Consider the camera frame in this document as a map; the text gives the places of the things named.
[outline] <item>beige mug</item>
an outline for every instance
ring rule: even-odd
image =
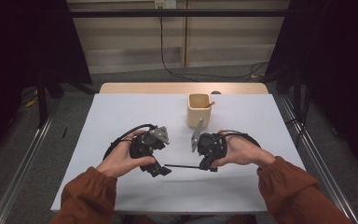
[[[192,93],[187,100],[187,125],[197,128],[200,119],[203,119],[202,128],[206,128],[211,117],[211,97],[206,93]]]

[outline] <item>brown sleeve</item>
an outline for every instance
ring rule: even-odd
[[[112,223],[117,179],[90,167],[62,191],[61,210],[51,220],[56,223]]]
[[[320,192],[315,178],[283,158],[257,174],[261,195],[278,223],[351,223]]]

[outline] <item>beige wall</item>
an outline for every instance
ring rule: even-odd
[[[177,8],[285,9],[288,3],[179,0]],[[68,0],[68,4],[71,9],[154,8],[154,1],[142,0]],[[159,18],[74,21],[91,73],[162,68]],[[164,59],[169,67],[268,61],[281,25],[282,18],[163,18]]]

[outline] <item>white tabletop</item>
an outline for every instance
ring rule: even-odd
[[[304,168],[272,95],[212,95],[209,126],[251,135],[262,148]],[[198,166],[202,157],[191,152],[194,129],[186,126],[187,94],[104,93],[94,97],[62,185],[51,210],[60,210],[63,186],[90,166],[97,166],[110,143],[141,124],[166,126],[171,143],[154,156],[163,164]],[[152,177],[139,168],[117,182],[116,211],[132,214],[243,214],[267,211],[258,190],[256,166],[229,164],[217,173],[170,168]]]

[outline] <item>hand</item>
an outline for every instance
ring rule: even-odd
[[[156,159],[153,157],[133,159],[130,156],[132,138],[144,132],[144,130],[137,130],[127,135],[125,141],[121,141],[96,169],[106,176],[120,177],[138,166],[155,163]]]
[[[264,169],[275,161],[275,157],[271,153],[254,145],[245,138],[231,135],[226,139],[227,155],[225,158],[215,160],[212,163],[212,167],[214,168],[226,165],[228,163],[236,163],[239,165],[254,163],[261,169]]]

